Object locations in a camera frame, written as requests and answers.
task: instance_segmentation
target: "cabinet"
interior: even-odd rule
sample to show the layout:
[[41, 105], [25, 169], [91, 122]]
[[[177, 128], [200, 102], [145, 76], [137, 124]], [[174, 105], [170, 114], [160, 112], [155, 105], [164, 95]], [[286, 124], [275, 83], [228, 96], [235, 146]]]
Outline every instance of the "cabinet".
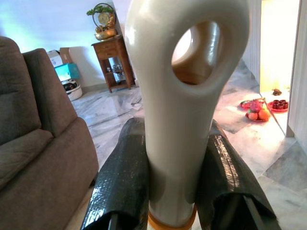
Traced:
[[[129, 88], [134, 84], [133, 72], [131, 65], [129, 63], [128, 54], [124, 39], [122, 35], [117, 35], [116, 37], [92, 44], [96, 52], [101, 70], [105, 76], [107, 86], [109, 91], [118, 88]], [[109, 58], [118, 57], [122, 69], [113, 71]], [[125, 80], [117, 83], [114, 78], [114, 73], [124, 73]]]

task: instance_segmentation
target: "red tray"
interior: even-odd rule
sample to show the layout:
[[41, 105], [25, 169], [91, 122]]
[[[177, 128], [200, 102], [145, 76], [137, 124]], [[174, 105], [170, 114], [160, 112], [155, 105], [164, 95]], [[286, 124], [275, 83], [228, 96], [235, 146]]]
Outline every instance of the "red tray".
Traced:
[[265, 121], [268, 121], [268, 119], [266, 119], [266, 120], [250, 120], [250, 121], [255, 121], [255, 122], [265, 122]]
[[276, 112], [276, 113], [284, 113], [284, 112], [288, 111], [288, 108], [286, 108], [286, 109], [273, 109], [273, 102], [268, 103], [268, 108], [271, 111]]

